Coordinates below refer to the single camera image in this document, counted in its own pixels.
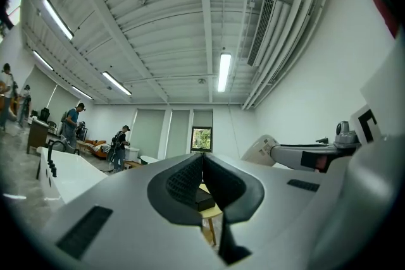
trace fluorescent light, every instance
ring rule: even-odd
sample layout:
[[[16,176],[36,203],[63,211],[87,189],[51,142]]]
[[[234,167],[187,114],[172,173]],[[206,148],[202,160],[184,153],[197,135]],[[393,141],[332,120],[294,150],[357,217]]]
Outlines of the fluorescent light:
[[[231,57],[232,56],[229,53],[221,54],[220,77],[218,79],[218,92],[224,92],[225,88],[227,87],[227,79]]]
[[[128,89],[123,87],[107,71],[103,72],[103,76],[105,76],[115,87],[119,88],[122,92],[126,93],[127,95],[132,95],[131,92]]]
[[[59,28],[62,29],[62,32],[66,35],[66,37],[68,39],[71,40],[73,38],[73,33],[70,31],[69,27],[66,26],[66,24],[62,21],[62,19],[56,13],[55,9],[51,5],[51,2],[49,0],[42,0],[42,3],[44,4],[45,9],[51,15],[51,17],[53,18],[55,23],[57,23]]]
[[[72,88],[75,89],[77,92],[80,92],[83,96],[92,99],[92,97],[90,97],[89,95],[85,94],[84,92],[82,92],[81,90],[79,90],[78,88],[76,88],[74,85],[72,85]]]
[[[50,65],[47,63],[47,61],[45,61],[45,60],[42,58],[42,56],[40,56],[40,55],[38,54],[37,51],[32,51],[32,52],[35,54],[35,56],[36,56],[37,58],[40,59],[40,61],[41,61],[42,63],[44,63],[44,64],[46,65],[46,67],[47,67],[48,69],[50,69],[50,70],[53,71],[53,67],[50,66]]]

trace orange sofa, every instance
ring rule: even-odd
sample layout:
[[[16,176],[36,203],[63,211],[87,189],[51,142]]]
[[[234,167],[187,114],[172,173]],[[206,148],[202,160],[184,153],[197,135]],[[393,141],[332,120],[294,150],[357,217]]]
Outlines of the orange sofa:
[[[105,144],[107,141],[91,141],[91,140],[86,140],[85,143],[92,144],[94,146],[100,145],[100,144]],[[97,152],[90,146],[87,147],[87,150],[89,150],[93,155],[97,157],[101,157],[103,159],[107,158],[107,153],[104,153],[102,150],[98,150]]]

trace roller shade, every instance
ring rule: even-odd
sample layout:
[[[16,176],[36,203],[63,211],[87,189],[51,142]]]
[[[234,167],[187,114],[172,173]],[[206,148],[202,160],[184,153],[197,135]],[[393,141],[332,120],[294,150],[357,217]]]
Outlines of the roller shade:
[[[69,91],[66,91],[61,86],[57,86],[48,105],[50,114],[48,121],[54,121],[56,124],[59,124],[63,113],[76,107],[78,101],[79,99]]]
[[[131,134],[131,147],[139,149],[140,156],[158,158],[164,110],[139,109]]]
[[[213,126],[213,112],[212,111],[194,111],[192,120],[194,127],[212,127]]]
[[[166,157],[186,153],[190,111],[172,111]]]
[[[31,88],[31,109],[38,111],[38,115],[40,115],[41,109],[48,105],[56,83],[34,66],[24,86],[18,85],[18,91],[21,92],[26,85],[30,85]]]

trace blue shirt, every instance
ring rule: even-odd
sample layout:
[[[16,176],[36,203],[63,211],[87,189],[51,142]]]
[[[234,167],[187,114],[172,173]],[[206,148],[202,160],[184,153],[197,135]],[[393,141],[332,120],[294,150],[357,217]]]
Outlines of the blue shirt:
[[[66,115],[66,119],[68,119],[68,116],[71,116],[70,119],[72,122],[77,123],[78,112],[76,111],[76,108],[72,108],[71,110],[69,110],[69,113]],[[66,121],[65,124],[70,128],[75,128],[75,125],[69,123],[68,121]]]

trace person in black shirt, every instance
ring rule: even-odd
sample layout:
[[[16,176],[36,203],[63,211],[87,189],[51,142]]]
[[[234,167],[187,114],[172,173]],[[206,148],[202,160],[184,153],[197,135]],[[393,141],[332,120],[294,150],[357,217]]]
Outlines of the person in black shirt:
[[[122,171],[124,169],[124,161],[125,161],[125,146],[129,145],[126,141],[125,133],[130,131],[129,127],[125,125],[122,130],[120,130],[116,134],[116,142],[115,142],[115,157],[114,157],[114,173]]]

